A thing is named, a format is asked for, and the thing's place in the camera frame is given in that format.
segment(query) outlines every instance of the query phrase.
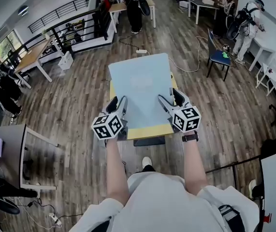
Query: power strip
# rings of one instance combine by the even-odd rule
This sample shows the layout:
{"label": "power strip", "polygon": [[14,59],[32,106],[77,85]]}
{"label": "power strip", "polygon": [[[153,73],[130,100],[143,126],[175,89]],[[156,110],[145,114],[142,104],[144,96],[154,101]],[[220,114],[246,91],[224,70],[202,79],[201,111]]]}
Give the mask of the power strip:
{"label": "power strip", "polygon": [[[49,217],[51,217],[53,219],[54,223],[58,220],[58,217],[55,216],[54,213],[50,213]],[[59,226],[61,226],[61,221],[58,220],[56,224],[59,225]]]}

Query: wristwatch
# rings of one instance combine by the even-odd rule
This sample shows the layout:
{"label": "wristwatch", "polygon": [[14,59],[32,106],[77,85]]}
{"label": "wristwatch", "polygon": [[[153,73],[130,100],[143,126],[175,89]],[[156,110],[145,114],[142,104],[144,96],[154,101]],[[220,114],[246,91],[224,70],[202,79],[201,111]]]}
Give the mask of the wristwatch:
{"label": "wristwatch", "polygon": [[198,133],[195,131],[195,134],[186,135],[182,137],[183,142],[191,141],[191,140],[199,140]]}

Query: green object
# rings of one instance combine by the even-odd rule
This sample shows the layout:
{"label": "green object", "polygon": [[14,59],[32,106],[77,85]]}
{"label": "green object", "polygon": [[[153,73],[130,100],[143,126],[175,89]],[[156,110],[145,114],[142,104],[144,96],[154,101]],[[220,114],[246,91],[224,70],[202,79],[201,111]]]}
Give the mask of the green object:
{"label": "green object", "polygon": [[227,55],[227,53],[225,53],[225,52],[223,52],[223,57],[224,58],[229,58],[228,55]]}

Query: blue chair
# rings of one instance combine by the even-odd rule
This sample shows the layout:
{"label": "blue chair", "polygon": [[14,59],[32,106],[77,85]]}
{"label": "blue chair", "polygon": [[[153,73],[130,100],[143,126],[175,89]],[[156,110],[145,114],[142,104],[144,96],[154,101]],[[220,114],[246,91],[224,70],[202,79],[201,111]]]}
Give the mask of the blue chair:
{"label": "blue chair", "polygon": [[213,32],[210,32],[209,29],[208,29],[208,32],[209,32],[209,39],[208,39],[207,44],[208,44],[208,48],[209,48],[209,59],[207,61],[207,66],[209,65],[210,60],[211,60],[211,65],[210,65],[209,72],[207,73],[206,77],[207,78],[209,77],[209,74],[212,69],[212,65],[215,62],[217,64],[223,65],[222,70],[224,70],[225,66],[227,66],[226,74],[224,77],[224,82],[225,82],[229,67],[231,66],[230,58],[224,58],[223,51],[217,50],[217,48],[213,42],[213,38],[214,38]]}

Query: light blue board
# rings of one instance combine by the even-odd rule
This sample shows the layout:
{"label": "light blue board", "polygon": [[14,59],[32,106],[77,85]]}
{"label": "light blue board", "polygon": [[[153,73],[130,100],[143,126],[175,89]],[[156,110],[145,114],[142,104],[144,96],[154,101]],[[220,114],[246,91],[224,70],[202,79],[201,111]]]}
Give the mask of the light blue board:
{"label": "light blue board", "polygon": [[128,98],[124,119],[129,129],[167,124],[170,117],[158,95],[173,103],[169,58],[166,53],[133,58],[109,65],[118,100]]}

